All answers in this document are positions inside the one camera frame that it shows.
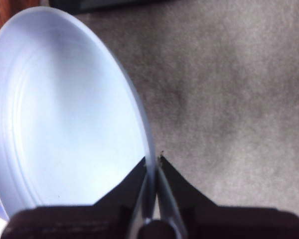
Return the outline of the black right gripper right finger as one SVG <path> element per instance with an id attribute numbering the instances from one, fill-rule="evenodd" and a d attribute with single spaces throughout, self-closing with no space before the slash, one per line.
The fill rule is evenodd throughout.
<path id="1" fill-rule="evenodd" d="M 163 176 L 180 231 L 189 239 L 299 239 L 299 216 L 265 207 L 220 206 L 192 186 L 164 157 Z"/>

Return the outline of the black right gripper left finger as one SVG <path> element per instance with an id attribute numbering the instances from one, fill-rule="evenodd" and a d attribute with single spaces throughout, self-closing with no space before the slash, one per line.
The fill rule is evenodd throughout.
<path id="1" fill-rule="evenodd" d="M 147 175 L 142 159 L 123 181 L 88 206 L 49 206 L 11 217 L 3 239 L 123 239 Z"/>

